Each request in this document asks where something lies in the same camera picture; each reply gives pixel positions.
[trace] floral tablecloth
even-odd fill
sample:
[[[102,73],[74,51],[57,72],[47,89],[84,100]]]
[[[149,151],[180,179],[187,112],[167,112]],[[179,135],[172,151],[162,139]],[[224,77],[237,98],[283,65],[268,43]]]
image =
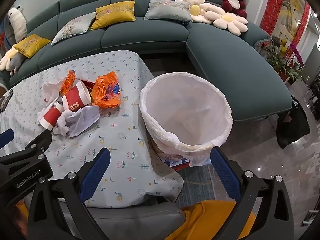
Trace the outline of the floral tablecloth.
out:
[[[53,170],[52,179],[78,171],[106,147],[110,150],[111,162],[93,197],[86,201],[87,206],[121,208],[141,203],[145,195],[165,196],[175,201],[183,179],[149,147],[139,109],[140,91],[153,76],[140,57],[131,51],[113,51],[73,60],[16,85],[5,112],[0,114],[0,132],[11,128],[15,137],[0,149],[0,156],[24,149],[44,130],[37,123],[38,112],[46,106],[42,86],[48,81],[61,80],[68,70],[74,70],[76,76],[89,81],[115,71],[121,88],[121,105],[116,109],[100,109],[99,121],[78,137],[53,135],[45,152]]]

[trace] black bag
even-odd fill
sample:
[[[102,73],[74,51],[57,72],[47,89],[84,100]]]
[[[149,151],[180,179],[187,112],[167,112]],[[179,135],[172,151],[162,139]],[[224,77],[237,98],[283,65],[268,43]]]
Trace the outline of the black bag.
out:
[[[277,141],[282,149],[310,133],[306,113],[298,100],[293,96],[291,97],[292,108],[285,113],[279,114],[277,123]],[[287,116],[291,117],[290,122],[284,122]]]

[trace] white plush toy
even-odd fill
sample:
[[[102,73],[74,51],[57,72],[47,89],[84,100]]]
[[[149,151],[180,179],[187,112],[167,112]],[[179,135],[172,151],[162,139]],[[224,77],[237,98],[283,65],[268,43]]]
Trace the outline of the white plush toy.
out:
[[[219,29],[228,29],[232,34],[239,36],[248,30],[247,19],[234,13],[226,13],[221,7],[205,2],[205,0],[176,0],[189,4],[191,18],[196,23],[213,24]]]
[[[184,1],[189,4],[189,12],[194,22],[212,24],[212,21],[209,21],[204,16],[204,13],[206,12],[208,6],[211,5],[210,3],[205,3],[204,0],[176,0],[176,1]]]
[[[10,58],[12,58],[18,51],[12,47],[12,49],[9,49],[6,54],[3,56],[3,58],[0,60],[0,71],[10,70]]]
[[[27,22],[23,14],[17,8],[12,7],[8,12],[8,17],[10,24],[14,30],[14,36],[16,43],[22,41],[23,38],[27,36]]]
[[[208,11],[204,16],[213,22],[213,25],[219,29],[228,31],[232,34],[239,36],[241,33],[245,33],[248,30],[246,24],[248,21],[246,18],[240,17],[234,13],[226,13],[224,9],[211,4],[208,7]]]

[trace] tiled floor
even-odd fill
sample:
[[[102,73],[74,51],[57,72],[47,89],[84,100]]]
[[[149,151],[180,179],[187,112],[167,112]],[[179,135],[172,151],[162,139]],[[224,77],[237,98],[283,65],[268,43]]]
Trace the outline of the tiled floor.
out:
[[[152,73],[186,71],[196,74],[185,55],[143,58]],[[313,209],[319,198],[320,140],[317,122],[307,107],[307,90],[303,82],[289,86],[291,94],[300,102],[307,114],[310,134],[281,149],[276,140],[277,115],[268,119],[234,122],[231,134],[221,149],[225,155],[238,162],[243,170],[251,170],[258,177],[284,178],[290,197],[295,227],[300,227],[307,211]],[[213,189],[216,199],[228,200],[228,195],[213,168]],[[257,199],[253,211],[259,209]]]

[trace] garbage bag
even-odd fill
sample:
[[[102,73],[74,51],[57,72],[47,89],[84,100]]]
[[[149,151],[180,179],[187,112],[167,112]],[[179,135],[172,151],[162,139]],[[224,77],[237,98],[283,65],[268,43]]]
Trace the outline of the garbage bag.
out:
[[[160,75],[140,93],[140,110],[161,151],[206,164],[214,146],[229,136],[233,119],[224,96],[207,80],[185,72]]]
[[[278,145],[284,149],[287,145],[310,133],[306,113],[299,101],[292,97],[292,108],[279,114],[276,136]]]

